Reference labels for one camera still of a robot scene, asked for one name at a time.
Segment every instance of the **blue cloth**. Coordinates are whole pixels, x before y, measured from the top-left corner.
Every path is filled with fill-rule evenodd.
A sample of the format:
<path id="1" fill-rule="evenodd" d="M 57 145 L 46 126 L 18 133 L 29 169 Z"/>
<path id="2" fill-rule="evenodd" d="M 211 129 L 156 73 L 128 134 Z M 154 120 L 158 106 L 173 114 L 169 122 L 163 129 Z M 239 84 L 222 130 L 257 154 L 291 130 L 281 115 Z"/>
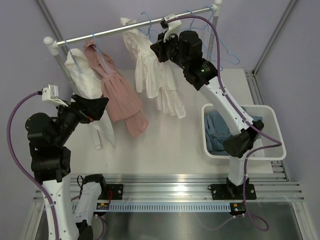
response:
<path id="1" fill-rule="evenodd" d="M 263 120 L 261 116 L 251 116 L 254 121 Z M 204 116 L 206 148 L 212 155 L 228 156 L 225 151 L 223 142 L 232 136 L 228 125 L 216 110 L 207 113 Z"/>

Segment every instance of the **clothing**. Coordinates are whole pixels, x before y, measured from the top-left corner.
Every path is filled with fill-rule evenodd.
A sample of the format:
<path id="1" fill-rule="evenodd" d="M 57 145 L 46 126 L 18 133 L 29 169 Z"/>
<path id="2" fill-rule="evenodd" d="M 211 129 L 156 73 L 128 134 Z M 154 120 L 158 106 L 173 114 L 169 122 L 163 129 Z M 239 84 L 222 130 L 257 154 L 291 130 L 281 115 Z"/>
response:
<path id="1" fill-rule="evenodd" d="M 263 120 L 261 116 L 251 117 L 254 121 Z M 228 153 L 224 149 L 223 142 L 230 138 L 232 134 L 218 111 L 214 110 L 204 116 L 204 128 L 207 150 L 212 155 L 228 156 Z"/>
<path id="2" fill-rule="evenodd" d="M 143 103 L 131 85 L 116 69 L 115 63 L 105 53 L 96 51 L 93 40 L 84 44 L 84 55 L 89 65 L 102 77 L 102 93 L 109 99 L 106 110 L 112 122 L 124 120 L 133 137 L 142 134 L 148 127 L 148 120 L 141 113 Z"/>
<path id="3" fill-rule="evenodd" d="M 134 24 L 137 21 L 121 17 L 122 25 Z M 186 116 L 185 106 L 177 93 L 171 63 L 159 62 L 156 54 L 150 49 L 152 44 L 138 29 L 123 32 L 123 40 L 131 58 L 136 63 L 135 88 L 138 93 L 146 90 L 148 98 L 156 98 L 156 107 L 165 114 L 178 118 Z"/>
<path id="4" fill-rule="evenodd" d="M 101 98 L 103 95 L 101 77 L 89 66 L 88 59 L 80 49 L 74 48 L 70 51 L 77 64 L 72 58 L 71 53 L 68 52 L 64 65 L 70 73 L 81 97 L 87 99 Z M 94 121 L 90 125 L 97 129 L 114 147 L 116 146 L 114 129 L 107 111 L 104 111 L 99 121 Z"/>

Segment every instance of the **white dress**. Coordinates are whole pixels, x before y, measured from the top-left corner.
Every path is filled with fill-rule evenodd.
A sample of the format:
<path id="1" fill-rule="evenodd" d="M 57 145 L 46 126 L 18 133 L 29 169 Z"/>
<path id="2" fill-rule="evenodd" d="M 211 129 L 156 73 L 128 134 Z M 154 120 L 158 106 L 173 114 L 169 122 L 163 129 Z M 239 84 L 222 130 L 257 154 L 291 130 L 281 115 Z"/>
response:
<path id="1" fill-rule="evenodd" d="M 87 99 L 99 99 L 102 97 L 102 81 L 98 74 L 89 66 L 89 62 L 84 53 L 77 48 L 71 49 L 74 59 L 70 52 L 64 63 L 66 69 L 71 75 L 76 88 L 79 90 L 81 97 Z M 114 129 L 106 110 L 99 121 L 90 123 L 103 137 L 115 147 L 116 139 Z"/>
<path id="2" fill-rule="evenodd" d="M 137 22 L 124 17 L 120 20 L 122 25 Z M 132 59 L 136 62 L 136 91 L 141 93 L 146 90 L 147 97 L 156 98 L 157 109 L 165 114 L 184 118 L 186 110 L 178 96 L 170 62 L 158 61 L 156 54 L 150 49 L 152 43 L 149 38 L 138 29 L 123 32 L 123 40 Z"/>

